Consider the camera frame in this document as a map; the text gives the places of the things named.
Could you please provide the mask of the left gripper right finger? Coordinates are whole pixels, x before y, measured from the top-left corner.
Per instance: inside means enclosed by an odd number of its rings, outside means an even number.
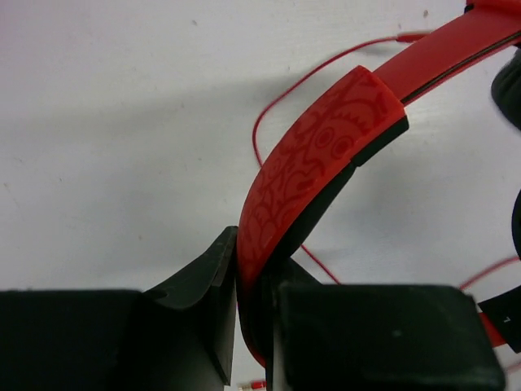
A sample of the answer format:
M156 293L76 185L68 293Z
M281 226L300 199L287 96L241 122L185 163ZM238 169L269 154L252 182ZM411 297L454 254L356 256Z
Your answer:
M473 298L432 284L323 284L293 261L264 276L272 390L503 390Z

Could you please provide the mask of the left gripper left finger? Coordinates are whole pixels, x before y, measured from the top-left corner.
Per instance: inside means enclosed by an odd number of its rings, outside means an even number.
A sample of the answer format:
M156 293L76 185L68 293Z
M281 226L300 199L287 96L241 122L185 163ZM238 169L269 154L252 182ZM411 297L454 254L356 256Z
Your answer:
M4 390L222 390L231 382L237 230L162 283L1 294Z

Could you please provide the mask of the red black headphones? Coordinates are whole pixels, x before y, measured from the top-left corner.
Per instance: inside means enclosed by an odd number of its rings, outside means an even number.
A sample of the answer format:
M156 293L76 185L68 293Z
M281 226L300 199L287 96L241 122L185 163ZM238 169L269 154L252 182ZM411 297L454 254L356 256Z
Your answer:
M517 1L469 1L465 13L374 71L358 66L311 104L283 135L250 188L239 220L239 317L259 363L259 283L271 263L305 241L357 167L409 127L405 107L445 80L520 42Z

